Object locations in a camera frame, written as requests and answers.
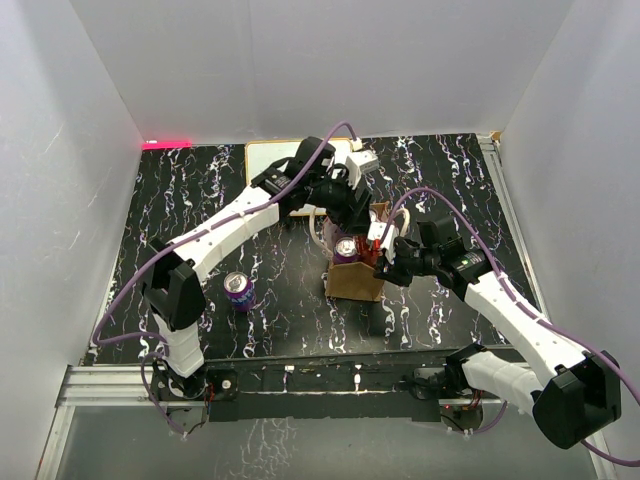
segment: soda can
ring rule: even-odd
[[[336,247],[333,249],[334,265],[352,263],[356,260],[358,260],[358,249],[353,237],[344,237],[338,240]]]
[[[233,308],[239,312],[248,312],[256,303],[256,290],[251,279],[242,272],[232,272],[224,279],[224,293]]]

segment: black marble table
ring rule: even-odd
[[[474,225],[514,284],[533,301],[500,202],[473,134],[375,138],[366,148],[381,168],[367,179],[377,201],[397,200],[427,185],[447,196]],[[145,152],[117,261],[112,294],[131,277],[151,238],[168,241],[205,221],[245,187],[244,145]],[[412,218],[449,215],[433,198],[408,202]],[[317,219],[318,229],[321,219]],[[415,228],[410,234],[417,239]],[[462,232],[467,245],[470,235]],[[409,288],[387,284],[379,303],[326,298],[327,261],[311,241],[307,220],[294,219],[255,235],[229,255],[205,287],[207,309],[199,327],[205,358],[317,355],[402,349],[458,348],[472,341],[505,343],[493,326],[440,287],[416,278]],[[256,307],[238,313],[224,296],[231,271],[249,275]],[[103,338],[157,331],[139,288],[128,295]],[[89,350],[85,364],[137,363],[156,341],[140,340]]]

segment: white wall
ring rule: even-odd
[[[71,5],[0,3],[0,476],[33,478],[117,254],[140,135]]]
[[[613,353],[640,384],[640,9],[578,1],[503,135],[503,165],[557,324]],[[640,410],[623,394],[605,429],[639,457]],[[619,468],[621,479],[638,478]]]
[[[571,0],[71,0],[145,139],[503,129]]]

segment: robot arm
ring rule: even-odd
[[[418,227],[422,245],[397,237],[393,262],[380,257],[374,276],[402,286],[414,275],[436,276],[502,332],[530,367],[505,362],[472,344],[447,358],[444,372],[432,379],[434,385],[498,395],[532,415],[560,448],[575,445],[620,417],[617,376],[593,354],[537,323],[544,315],[515,293],[502,273],[501,280],[515,293],[513,301],[484,252],[465,248],[452,217],[418,222]],[[536,312],[537,319],[518,304]]]
[[[221,219],[240,214],[219,228],[186,243],[166,255],[143,277],[143,296],[167,340],[166,361],[172,378],[185,392],[188,381],[204,364],[198,338],[198,320],[205,310],[203,284],[227,255],[261,230],[286,218],[306,203],[325,208],[329,218],[344,232],[367,233],[370,227],[371,191],[362,175],[376,169],[378,161],[369,151],[352,152],[334,159],[335,149],[327,145],[296,187],[279,202],[255,213],[246,210],[267,204],[300,172],[321,140],[303,140],[295,157],[274,162],[253,179],[252,184],[220,212],[195,229],[171,241],[178,243],[197,232],[208,231]],[[165,249],[158,240],[149,244],[152,253]]]

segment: metal frame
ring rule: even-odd
[[[534,274],[522,231],[518,225],[507,191],[499,152],[489,135],[477,134],[476,137],[533,294],[540,306],[540,310],[546,315],[547,309],[542,298],[540,285]],[[106,307],[107,299],[108,291],[105,295],[102,310]],[[151,381],[152,373],[151,367],[145,369],[147,380]],[[464,399],[440,400],[441,405],[456,405],[467,402],[468,400]],[[498,403],[501,401],[498,399],[485,399],[483,402]],[[168,408],[202,407],[200,401],[166,401],[161,402],[161,404]],[[56,415],[40,462],[40,468],[36,475],[37,480],[55,480],[73,421],[75,407],[84,406],[153,407],[151,402],[147,401],[139,366],[70,367],[58,397]],[[589,440],[599,449],[605,452],[608,451],[601,432],[593,435]],[[591,454],[591,458],[599,480],[617,480],[615,470],[610,462],[593,454]]]

